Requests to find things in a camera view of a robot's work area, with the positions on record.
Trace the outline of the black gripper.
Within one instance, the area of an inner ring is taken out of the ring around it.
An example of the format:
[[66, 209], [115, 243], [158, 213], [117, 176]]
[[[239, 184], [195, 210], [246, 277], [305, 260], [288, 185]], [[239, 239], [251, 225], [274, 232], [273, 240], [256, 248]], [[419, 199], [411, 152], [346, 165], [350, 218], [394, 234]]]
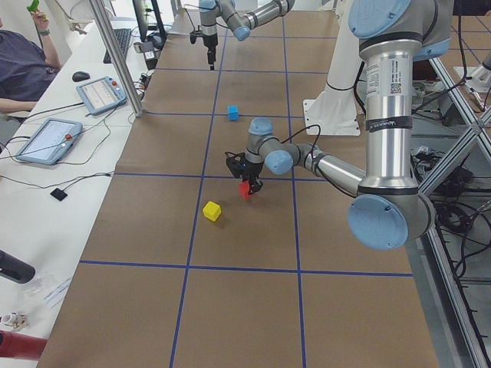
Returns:
[[259, 178], [264, 163], [251, 163], [247, 160], [239, 164], [240, 177], [242, 181], [239, 184], [239, 193], [241, 196], [249, 196], [250, 194], [256, 194], [263, 186], [261, 179]]
[[211, 35], [204, 35], [203, 36], [203, 44], [205, 47], [207, 47], [207, 61], [209, 65], [210, 70], [215, 70], [215, 63], [216, 63], [216, 47], [218, 45], [218, 35], [217, 34], [211, 34]]

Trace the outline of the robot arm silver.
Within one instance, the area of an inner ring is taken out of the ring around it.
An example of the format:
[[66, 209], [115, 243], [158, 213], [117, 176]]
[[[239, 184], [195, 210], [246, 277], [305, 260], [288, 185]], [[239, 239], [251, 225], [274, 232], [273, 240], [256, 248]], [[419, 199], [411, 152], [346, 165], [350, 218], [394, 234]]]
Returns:
[[283, 143], [272, 122], [255, 118], [246, 150], [229, 155], [230, 172], [248, 194], [262, 188], [263, 168], [276, 175], [301, 166], [353, 197], [351, 232], [377, 250], [423, 235], [434, 210], [411, 175], [413, 63], [444, 54], [450, 44], [451, 1], [356, 1], [348, 26], [367, 72], [366, 167], [359, 169], [313, 144]]
[[274, 0], [260, 8], [240, 14], [235, 1], [199, 1], [200, 25], [190, 37], [191, 43], [202, 38], [207, 48], [207, 61], [213, 71], [216, 62], [216, 47], [218, 46], [217, 19], [221, 18], [232, 31], [238, 41], [247, 39], [251, 31], [270, 21], [285, 16], [295, 4], [294, 0]]

